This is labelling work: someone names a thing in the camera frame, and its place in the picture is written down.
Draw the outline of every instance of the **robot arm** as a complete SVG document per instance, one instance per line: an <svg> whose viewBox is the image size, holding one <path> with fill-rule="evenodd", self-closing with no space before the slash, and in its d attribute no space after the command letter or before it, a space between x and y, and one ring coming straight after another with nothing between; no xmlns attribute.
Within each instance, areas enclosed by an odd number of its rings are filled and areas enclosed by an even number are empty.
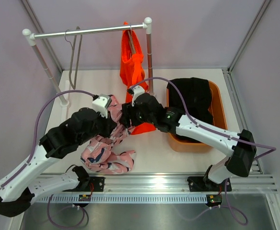
<svg viewBox="0 0 280 230"><path fill-rule="evenodd" d="M108 115L107 107L110 103L109 96L96 97L93 101L95 110L82 108L58 127L50 129L40 139L29 163L27 157L10 174L0 179L1 215L16 216L43 196L88 185L89 175L83 167L75 167L71 172L40 183L33 180L91 138L97 135L109 137L117 126Z"/></svg>
<svg viewBox="0 0 280 230"><path fill-rule="evenodd" d="M215 188L232 175L248 177L257 149L234 139L254 142L251 132L243 130L236 133L197 119L194 123L184 111L175 107L164 108L154 96L145 93L140 86L129 90L129 93L133 95L133 101L122 106L123 116L120 120L126 127L129 127L130 123L133 126L143 122L151 123L161 132L196 139L226 155L222 161L208 168L203 179L204 186ZM225 133L230 138L220 136L216 132Z"/></svg>

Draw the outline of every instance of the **metal frame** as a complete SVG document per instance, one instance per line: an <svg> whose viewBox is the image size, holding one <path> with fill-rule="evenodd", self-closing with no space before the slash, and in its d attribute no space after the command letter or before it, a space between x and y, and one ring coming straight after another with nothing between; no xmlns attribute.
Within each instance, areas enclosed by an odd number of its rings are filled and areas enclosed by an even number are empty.
<svg viewBox="0 0 280 230"><path fill-rule="evenodd" d="M278 194L266 194L268 205L277 230L280 230L280 201Z"/></svg>
<svg viewBox="0 0 280 230"><path fill-rule="evenodd" d="M222 69L222 71L223 71L223 75L224 75L225 82L226 82L226 85L227 85L227 89L228 89L228 92L229 92L229 96L230 96L230 99L231 99L231 102L232 102L232 105L233 105L233 108L234 108L234 111L235 111L235 115L236 115L236 119L237 119L239 128L241 130L242 129L249 130L249 128L247 126L247 123L246 123L246 119L245 119L243 110L242 110L242 106L241 106L241 103L240 103L240 100L239 100L239 97L238 97L238 94L237 94L237 91L236 91L236 88L235 88L235 84L234 84L233 79L232 79L232 76L229 73L229 70ZM254 162L257 163L259 172L263 173L260 161L256 160Z"/></svg>
<svg viewBox="0 0 280 230"><path fill-rule="evenodd" d="M18 216L10 218L10 220L11 220L10 221L10 226L7 229L9 229L9 230L20 230L23 217L24 217L24 213L21 213Z"/></svg>
<svg viewBox="0 0 280 230"><path fill-rule="evenodd" d="M34 25L34 28L37 32L39 33L44 33L30 3L28 2L28 0L20 0L21 5L23 6L23 8L25 9L28 17L30 18L32 24ZM45 46L49 56L51 57L51 59L53 60L54 64L56 65L58 71L60 73L63 72L63 67L58 59L58 57L56 56L52 46L50 45L49 41L47 39L42 40L43 45Z"/></svg>
<svg viewBox="0 0 280 230"><path fill-rule="evenodd" d="M231 64L229 65L229 68L228 68L229 73L231 73L232 70L234 69L235 64L237 63L240 56L242 55L242 53L243 53L245 47L247 46L251 36L253 35L254 31L256 30L256 28L259 25L263 15L267 11L267 9L268 9L268 7L269 7L269 5L271 4L272 1L273 0L264 0L264 2L262 3L261 8L258 11L253 23L251 24L246 36L244 37L242 44L240 45L237 53L235 54L235 57L232 60Z"/></svg>
<svg viewBox="0 0 280 230"><path fill-rule="evenodd" d="M146 29L146 39L147 39L147 60L148 60L148 78L153 77L153 65L152 65L152 47L151 47L151 23L152 19L147 17L144 19L142 24L134 24L134 25L122 25L115 27L106 27L106 28L96 28L96 29L88 29L88 30L75 30L75 31L64 31L57 33L43 33L43 34L35 34L31 33L30 30L24 29L23 35L26 37L29 45L33 48L36 56L38 57L44 71L46 72L48 78L50 79L54 89L57 93L60 93L61 90L53 74L51 73L43 55L41 54L37 44L37 39L48 39L54 37L66 37L66 36L74 36L74 35L87 35L87 34L95 34L95 33L104 33L104 32L113 32L113 31L123 31L123 30L136 30L136 29ZM149 93L154 94L153 81L149 80ZM69 105L69 101L61 95L60 97L62 107L67 107Z"/></svg>
<svg viewBox="0 0 280 230"><path fill-rule="evenodd" d="M159 195L169 194L178 196L182 194L217 194L217 192L190 192L187 178L199 174L151 174L151 175L94 175L105 177L104 195ZM37 181L53 177L55 174L42 174ZM232 192L235 194L274 194L277 188L272 175L251 174L248 178L234 176L230 178Z"/></svg>

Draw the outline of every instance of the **white floor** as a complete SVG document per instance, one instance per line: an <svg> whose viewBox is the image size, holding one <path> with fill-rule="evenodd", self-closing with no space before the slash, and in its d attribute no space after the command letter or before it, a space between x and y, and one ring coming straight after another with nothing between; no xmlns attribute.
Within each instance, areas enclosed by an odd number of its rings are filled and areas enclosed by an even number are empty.
<svg viewBox="0 0 280 230"><path fill-rule="evenodd" d="M234 109L229 97L224 76L221 69L155 69L155 77L167 79L197 77L208 79L217 84L223 101L227 126L229 130L239 131ZM64 71L60 81L61 90L65 89L68 80L68 71ZM166 105L167 83L154 80L154 91L157 99ZM123 85L119 70L82 70L78 72L77 89L89 91L94 94L113 94L123 103L125 100L126 86ZM71 107L68 116L82 107L91 107L90 96L81 93L71 93L69 96ZM61 123L60 100L56 99L49 118L47 130ZM202 173L211 164L215 164L224 158L224 155L216 149L206 153L177 153L173 151L167 142L167 134L159 131L129 136L128 141L114 149L117 152L136 150L134 168L129 173ZM77 151L70 153L63 160L48 168L45 173L62 173L71 164L83 165L80 154L86 144L80 146Z"/></svg>

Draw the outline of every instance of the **wire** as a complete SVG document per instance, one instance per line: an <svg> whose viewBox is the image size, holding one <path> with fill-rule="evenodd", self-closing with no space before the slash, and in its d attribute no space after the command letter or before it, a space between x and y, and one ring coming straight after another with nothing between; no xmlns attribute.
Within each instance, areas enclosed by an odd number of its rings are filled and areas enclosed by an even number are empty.
<svg viewBox="0 0 280 230"><path fill-rule="evenodd" d="M246 225L248 224L248 218L247 218L247 216L246 216L242 211L240 211L240 210L238 210L237 208L232 207L232 206L230 205L230 202L229 202L229 199L228 199L228 196L227 196L227 186L226 186L227 182L228 182L228 178L225 180L225 197L226 197L226 201L227 201L227 205L228 205L227 207L229 208L230 213L231 213L232 217L236 220L236 222L238 222L238 223L239 223L240 225L242 225L242 226L246 226ZM239 219L238 219L238 218L236 217L236 215L234 214L233 209L242 214L242 216L245 218L245 223L239 221Z"/></svg>
<svg viewBox="0 0 280 230"><path fill-rule="evenodd" d="M59 215L63 210L68 209L68 208L71 208L71 207L72 207L71 205L70 205L70 206L65 206L65 207L63 207L62 209L60 209L59 211L57 211L55 214L53 214L53 215L51 216L51 218L54 218L55 216ZM42 221L37 221L37 219L36 219L35 216L36 216L35 214L32 214L32 218L34 219L34 221L35 221L37 224L45 224L46 222L49 222L49 219L48 219L48 218L45 219L45 220L42 220Z"/></svg>
<svg viewBox="0 0 280 230"><path fill-rule="evenodd" d="M78 206L78 207L81 209L81 211L82 211L82 218L81 218L81 220L80 220L76 225L71 226L71 227L66 227L66 226L62 226L62 225L59 225L59 224L55 223L55 222L52 220L52 217L50 216L50 212L49 212L50 202L51 202L51 200L52 200L52 198L53 198L53 195L54 195L54 194L52 194L52 195L49 197L49 200L48 200L48 202L47 202L47 217L48 217L49 221L50 221L54 226L56 226L56 227L58 227L58 228L61 228L61 229L74 229L74 228L78 227L78 226L83 222L85 216L87 216L87 219L88 219L87 223L89 222L89 215L88 215L87 211L86 211L84 208Z"/></svg>
<svg viewBox="0 0 280 230"><path fill-rule="evenodd" d="M183 220L185 220L185 221L195 221L195 220L197 220L199 217L201 217L203 214L205 214L207 211L210 211L210 210L216 209L216 208L227 208L227 209L229 209L229 206L227 206L227 205L218 205L218 206L210 207L210 208L208 208L208 209L205 209L205 210L202 211L200 214L198 214L196 217L191 218L191 219L186 218L186 217L184 217L183 215L181 215L181 214L179 213L179 211L176 209L175 206L174 206L174 208L175 208L176 212L178 213L178 215L179 215ZM236 207L231 207L231 209L233 209L233 210L239 212L239 213L246 219L246 222L247 222L247 224L248 224L248 219L247 219L246 215L245 215L240 209L238 209L238 208L236 208Z"/></svg>
<svg viewBox="0 0 280 230"><path fill-rule="evenodd" d="M90 183L90 190L91 190L90 196L92 196L93 191L94 191L94 185L93 185L93 183Z"/></svg>
<svg viewBox="0 0 280 230"><path fill-rule="evenodd" d="M166 82L168 82L169 84L171 84L171 85L174 87L174 89L177 91L177 93L178 93L178 95L179 95L179 97L180 97L180 99L181 99L181 102L182 102L182 104L183 104L183 108L184 108L184 110L185 110L185 112L186 112L186 115L188 116L188 118L189 118L193 123L197 124L195 118L192 117L192 116L189 114L189 111L188 111L188 109L187 109L186 102L184 101L181 92L179 91L179 89L177 88L177 86L176 86L174 83L172 83L170 80L165 79L165 78L161 78L161 77L147 78L147 79L144 79L144 80L138 82L137 84L131 86L130 89L132 90L135 86L137 86L137 85L139 85L139 84L141 84L141 83L143 83L143 82L145 82L145 81L149 81L149 80L151 80L151 79L153 79L153 80L154 80L154 79L163 80L163 81L166 81ZM249 142L249 141L245 141L245 140L241 140L241 139L238 139L238 138L235 138L235 137L231 137L230 135L227 135L227 134L225 134L225 133L221 133L221 132L215 131L215 130L213 130L213 129L211 129L211 128L208 128L208 127L203 126L203 125L200 125L200 124L198 124L197 126L200 127L200 128L202 128L202 129L205 129L205 130L207 130L207 131L209 131L209 132L212 132L212 133L218 134L218 135L220 135L220 136L222 136L222 137L228 138L228 139L232 139L232 140L235 140L235 141L238 141L238 142L241 142L241 143L244 143L244 144L248 144L248 145L251 145L251 146L256 146L256 147L260 147L260 148L264 148L264 149L269 149L267 152L262 153L262 154L259 155L259 156L256 156L256 157L254 158L254 160L257 160L257 159L259 159L259 158L261 158L261 157L263 157L263 156L265 156L265 155L267 155L267 154L269 154L269 153L271 153L271 152L273 152L273 151L276 150L275 147L268 146L268 145L261 145L261 144L257 144L257 143L253 143L253 142Z"/></svg>
<svg viewBox="0 0 280 230"><path fill-rule="evenodd" d="M68 170L69 170L71 167L73 167L73 166L76 166L76 165L75 165L75 164L72 164L71 166L69 166L69 167L67 168L67 170L65 171L65 173L67 173Z"/></svg>
<svg viewBox="0 0 280 230"><path fill-rule="evenodd" d="M220 185L220 191L218 192L218 194L216 196L222 195L221 193L222 193L222 186Z"/></svg>
<svg viewBox="0 0 280 230"><path fill-rule="evenodd" d="M13 175L11 176L6 182L4 182L3 184L0 185L0 190L2 188L4 188L7 184L9 184L16 176L18 176L25 168L26 166L30 163L30 161L32 160L32 158L34 157L34 151L35 151L35 147L36 147L36 139L37 139L37 132L38 132L38 125L39 125L39 120L41 118L41 115L43 113L43 111L45 110L45 108L57 97L63 95L63 94L67 94L67 93L72 93L72 92L79 92L79 93L84 93L87 94L91 97L94 96L94 94L87 92L87 91L83 91L83 90L67 90L64 92L60 92L58 94L56 94L54 97L52 97L50 100L48 100L41 108L41 110L39 111L39 114L35 120L35 125L34 125L34 140L33 140L33 144L31 147L31 151L30 151L30 155L26 161L26 163Z"/></svg>

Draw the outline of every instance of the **orange plastic bin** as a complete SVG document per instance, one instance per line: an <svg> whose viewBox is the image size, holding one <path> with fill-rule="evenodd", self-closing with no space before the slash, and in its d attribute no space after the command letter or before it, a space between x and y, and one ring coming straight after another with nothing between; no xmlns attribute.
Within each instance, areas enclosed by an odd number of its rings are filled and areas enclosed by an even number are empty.
<svg viewBox="0 0 280 230"><path fill-rule="evenodd" d="M209 87L212 96L212 102L209 107L209 112L213 116L213 125L222 129L227 129L227 123L221 99L221 93L216 84L209 81ZM173 134L168 134L168 143L176 152L207 152L211 146L204 143L194 143L187 140L180 140Z"/></svg>

